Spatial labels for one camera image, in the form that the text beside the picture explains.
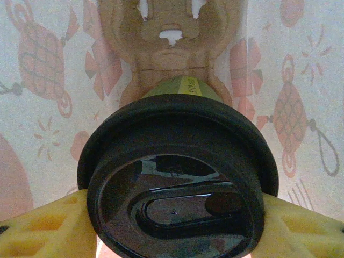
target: pink lantern pattern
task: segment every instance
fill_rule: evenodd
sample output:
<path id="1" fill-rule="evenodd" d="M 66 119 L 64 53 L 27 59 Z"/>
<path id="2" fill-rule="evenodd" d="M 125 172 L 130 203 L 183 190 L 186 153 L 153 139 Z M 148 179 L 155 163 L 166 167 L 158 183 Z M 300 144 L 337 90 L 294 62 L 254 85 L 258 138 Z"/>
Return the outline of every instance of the pink lantern pattern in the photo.
<path id="1" fill-rule="evenodd" d="M 259 69 L 254 69 L 261 60 L 261 53 L 254 38 L 241 39 L 230 51 L 230 72 L 234 98 L 239 98 L 238 111 L 252 120 L 255 109 L 248 99 L 262 88 L 263 75 Z"/>
<path id="2" fill-rule="evenodd" d="M 282 0 L 281 21 L 286 27 L 294 27 L 302 18 L 305 9 L 304 0 Z"/>
<path id="3" fill-rule="evenodd" d="M 283 146 L 283 170 L 287 177 L 292 178 L 296 173 L 295 151 L 302 143 L 306 129 L 309 126 L 312 132 L 316 131 L 318 133 L 320 156 L 325 171 L 329 176 L 336 176 L 339 172 L 338 154 L 329 139 L 317 128 L 316 121 L 314 119 L 307 120 L 301 97 L 292 83 L 293 77 L 294 61 L 291 55 L 287 55 L 282 64 L 282 81 L 284 85 L 279 93 L 274 115 L 270 117 L 258 116 L 257 128 L 261 130 L 268 121 L 274 123 L 278 139 Z M 324 139 L 333 151 L 336 164 L 333 171 L 330 171 L 325 163 L 321 139 Z"/>
<path id="4" fill-rule="evenodd" d="M 59 40 L 51 31 L 34 21 L 28 0 L 23 2 L 26 8 L 16 4 L 12 12 L 11 0 L 5 0 L 7 14 L 21 33 L 18 59 L 22 82 L 14 83 L 12 88 L 0 83 L 0 94 L 13 93 L 19 96 L 26 88 L 37 96 L 57 101 L 61 115 L 69 118 L 72 104 L 70 95 L 65 91 L 63 47 L 79 28 L 76 15 L 70 8 L 66 36 Z"/>
<path id="5" fill-rule="evenodd" d="M 123 72 L 119 56 L 103 36 L 97 6 L 89 0 L 84 0 L 83 30 L 96 40 L 92 45 L 94 57 L 86 52 L 85 72 L 90 79 L 96 75 L 93 90 L 104 100 L 104 92 L 109 96 Z"/>

